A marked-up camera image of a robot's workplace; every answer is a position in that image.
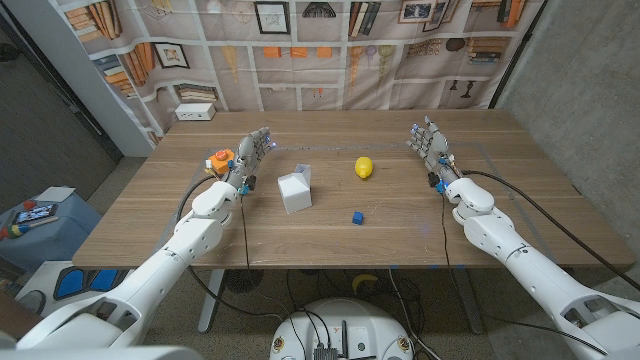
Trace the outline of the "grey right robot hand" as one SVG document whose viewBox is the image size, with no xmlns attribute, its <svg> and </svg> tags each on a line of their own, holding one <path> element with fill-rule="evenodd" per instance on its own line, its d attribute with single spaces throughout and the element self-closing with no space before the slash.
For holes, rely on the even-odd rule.
<svg viewBox="0 0 640 360">
<path fill-rule="evenodd" d="M 427 169 L 429 186 L 444 194 L 449 185 L 462 177 L 455 165 L 455 157 L 449 151 L 449 144 L 439 127 L 428 117 L 425 125 L 414 124 L 407 145 L 416 152 Z"/>
</svg>

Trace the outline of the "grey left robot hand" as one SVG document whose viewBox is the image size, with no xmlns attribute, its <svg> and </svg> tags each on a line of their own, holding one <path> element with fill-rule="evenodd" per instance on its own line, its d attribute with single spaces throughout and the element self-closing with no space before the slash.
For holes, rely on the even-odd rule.
<svg viewBox="0 0 640 360">
<path fill-rule="evenodd" d="M 269 127 L 249 133 L 239 143 L 226 182 L 240 194 L 254 190 L 260 163 L 272 148 Z"/>
</svg>

